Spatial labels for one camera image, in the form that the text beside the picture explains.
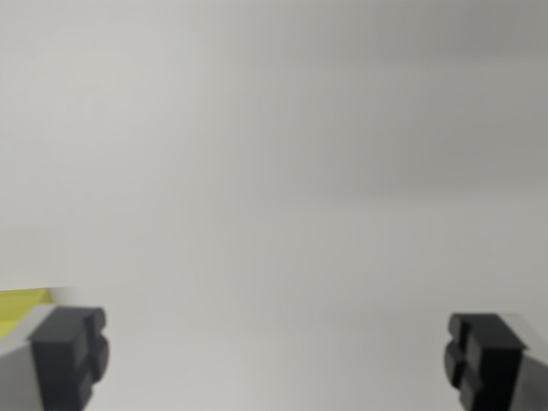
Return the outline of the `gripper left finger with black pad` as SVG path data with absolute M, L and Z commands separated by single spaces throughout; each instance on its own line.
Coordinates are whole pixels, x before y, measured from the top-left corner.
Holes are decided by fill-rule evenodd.
M 110 357 L 101 307 L 37 305 L 1 337 L 2 410 L 83 410 Z

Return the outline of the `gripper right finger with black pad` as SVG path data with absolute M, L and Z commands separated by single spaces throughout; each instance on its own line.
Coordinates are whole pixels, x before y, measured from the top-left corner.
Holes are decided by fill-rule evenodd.
M 517 313 L 453 313 L 444 371 L 465 410 L 547 409 L 547 325 Z

